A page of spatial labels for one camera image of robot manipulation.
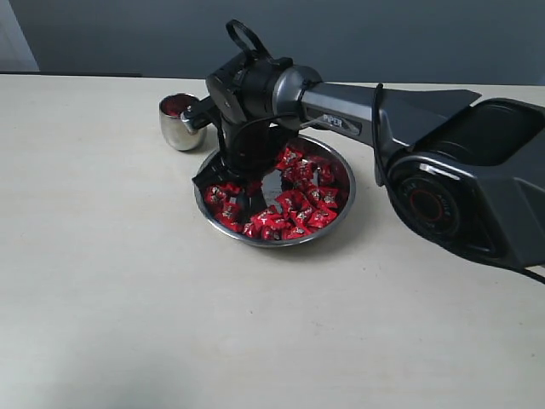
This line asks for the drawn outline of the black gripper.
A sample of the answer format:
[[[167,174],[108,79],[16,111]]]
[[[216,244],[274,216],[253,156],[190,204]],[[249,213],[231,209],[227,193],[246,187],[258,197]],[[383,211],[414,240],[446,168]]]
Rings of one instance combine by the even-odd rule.
[[[220,151],[203,162],[192,178],[195,197],[201,200],[206,189],[232,179],[241,181],[240,203],[243,207],[262,207],[262,178],[278,161],[280,153],[292,139],[291,130],[272,121],[252,121],[246,124],[216,126]]]

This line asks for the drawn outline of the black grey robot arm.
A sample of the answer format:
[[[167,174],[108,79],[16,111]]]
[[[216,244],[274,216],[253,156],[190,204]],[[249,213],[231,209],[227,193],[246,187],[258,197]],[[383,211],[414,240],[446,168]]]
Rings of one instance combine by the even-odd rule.
[[[269,169],[285,139],[330,130],[370,146],[376,183],[403,223],[472,262],[519,270],[544,262],[544,110],[466,89],[331,84],[290,60],[231,62],[186,115],[212,123],[220,151],[203,188]]]

